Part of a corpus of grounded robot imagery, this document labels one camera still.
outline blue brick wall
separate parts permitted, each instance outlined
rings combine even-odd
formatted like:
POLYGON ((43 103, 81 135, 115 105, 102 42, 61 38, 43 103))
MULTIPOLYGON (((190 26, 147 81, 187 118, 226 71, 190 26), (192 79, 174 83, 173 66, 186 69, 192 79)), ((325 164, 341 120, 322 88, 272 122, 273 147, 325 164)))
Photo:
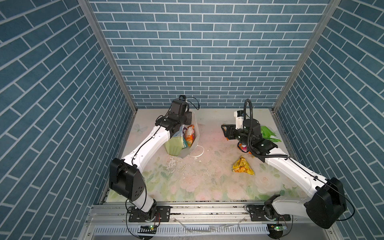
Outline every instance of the blue brick wall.
POLYGON ((270 108, 328 0, 91 0, 139 108, 270 108))
POLYGON ((0 239, 73 239, 132 111, 76 0, 0 1, 0 239))
POLYGON ((357 208, 337 224, 349 239, 384 233, 383 12, 342 0, 278 109, 299 160, 343 182, 357 208))

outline black mounting plate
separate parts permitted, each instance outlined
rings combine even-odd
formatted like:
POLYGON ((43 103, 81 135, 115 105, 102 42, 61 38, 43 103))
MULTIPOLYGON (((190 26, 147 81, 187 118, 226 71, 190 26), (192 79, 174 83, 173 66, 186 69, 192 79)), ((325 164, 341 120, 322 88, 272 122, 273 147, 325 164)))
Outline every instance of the black mounting plate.
MULTIPOLYGON (((169 216, 170 216, 170 206, 156 206, 156 213, 160 213, 160 222, 169 222, 169 216)), ((129 222, 146 222, 145 220, 141 219, 139 216, 139 212, 136 212, 134 214, 129 215, 129 222)))
MULTIPOLYGON (((251 217, 251 221, 253 222, 259 222, 259 221, 269 221, 265 217, 265 213, 263 211, 264 205, 247 205, 247 210, 249 211, 249 216, 251 217)), ((279 221, 290 221, 291 220, 291 215, 281 215, 279 216, 280 219, 279 221)))

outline metal corner post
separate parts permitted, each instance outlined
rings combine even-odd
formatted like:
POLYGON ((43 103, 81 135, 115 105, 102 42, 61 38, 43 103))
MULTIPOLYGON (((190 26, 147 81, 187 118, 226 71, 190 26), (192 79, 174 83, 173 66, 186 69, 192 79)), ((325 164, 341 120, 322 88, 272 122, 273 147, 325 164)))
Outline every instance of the metal corner post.
POLYGON ((96 15, 94 14, 91 4, 89 3, 89 0, 78 0, 80 7, 82 11, 84 12, 84 15, 86 19, 88 20, 89 25, 92 28, 92 31, 101 47, 101 50, 103 51, 113 74, 115 75, 117 82, 119 83, 122 92, 124 93, 125 98, 127 99, 129 105, 131 106, 134 114, 137 112, 137 107, 129 94, 127 85, 124 82, 123 76, 121 75, 121 72, 118 68, 118 65, 115 61, 115 58, 113 57, 113 54, 111 52, 111 49, 108 46, 108 43, 104 37, 104 34, 100 28, 100 25, 96 19, 96 15))
POLYGON ((272 110, 274 113, 277 111, 277 109, 279 109, 285 96, 288 94, 289 89, 295 82, 297 76, 299 75, 299 72, 303 68, 305 62, 307 61, 309 55, 312 52, 312 49, 315 47, 317 41, 319 40, 321 34, 323 33, 325 27, 327 26, 340 1, 341 0, 330 0, 327 7, 324 9, 323 15, 321 16, 319 23, 313 30, 313 33, 309 38, 308 43, 306 44, 303 50, 303 53, 299 56, 299 59, 297 60, 296 65, 293 67, 293 70, 290 76, 288 77, 283 89, 281 90, 280 95, 278 96, 276 102, 273 104, 272 110))

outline tabletop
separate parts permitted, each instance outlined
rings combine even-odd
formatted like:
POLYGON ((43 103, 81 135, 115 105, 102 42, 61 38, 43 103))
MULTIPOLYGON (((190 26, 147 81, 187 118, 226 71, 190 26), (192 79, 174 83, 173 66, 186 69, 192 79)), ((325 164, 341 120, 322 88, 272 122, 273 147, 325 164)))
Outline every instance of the tabletop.
MULTIPOLYGON (((167 109, 139 109, 123 156, 135 149, 154 127, 155 119, 167 109)), ((184 159, 167 154, 162 146, 143 171, 147 193, 156 201, 266 200, 273 194, 305 197, 305 192, 279 170, 237 148, 237 140, 227 140, 222 124, 235 124, 236 109, 194 110, 199 142, 184 159), (243 156, 255 175, 232 171, 243 156)), ((269 109, 253 109, 253 118, 281 139, 269 109)), ((284 152, 283 142, 276 142, 284 152)), ((107 202, 125 202, 110 191, 107 202)))

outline green plastic bag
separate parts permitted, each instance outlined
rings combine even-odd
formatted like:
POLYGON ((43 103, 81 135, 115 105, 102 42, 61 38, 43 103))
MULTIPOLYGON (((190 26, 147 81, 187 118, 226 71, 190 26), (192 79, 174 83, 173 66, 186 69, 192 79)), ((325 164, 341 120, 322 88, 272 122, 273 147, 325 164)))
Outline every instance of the green plastic bag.
POLYGON ((263 138, 268 139, 271 142, 281 142, 281 140, 277 138, 276 134, 266 126, 261 126, 261 130, 263 138))

